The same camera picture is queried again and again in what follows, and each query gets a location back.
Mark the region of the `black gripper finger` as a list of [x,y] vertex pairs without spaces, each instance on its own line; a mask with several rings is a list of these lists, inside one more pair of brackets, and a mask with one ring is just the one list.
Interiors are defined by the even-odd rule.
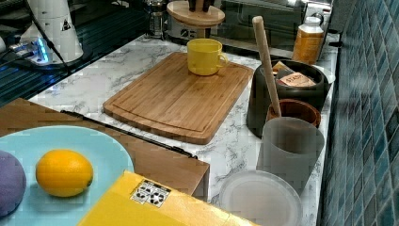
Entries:
[[196,2],[197,0],[188,0],[189,10],[195,11],[196,10]]
[[215,3],[215,0],[203,0],[203,6],[202,6],[202,10],[204,12],[207,12],[210,8],[210,6],[212,6]]

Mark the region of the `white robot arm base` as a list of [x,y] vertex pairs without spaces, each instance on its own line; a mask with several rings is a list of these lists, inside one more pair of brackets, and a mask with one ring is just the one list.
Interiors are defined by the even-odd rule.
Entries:
[[32,25],[9,49],[40,70],[75,69],[92,56],[72,23],[68,0],[24,0]]

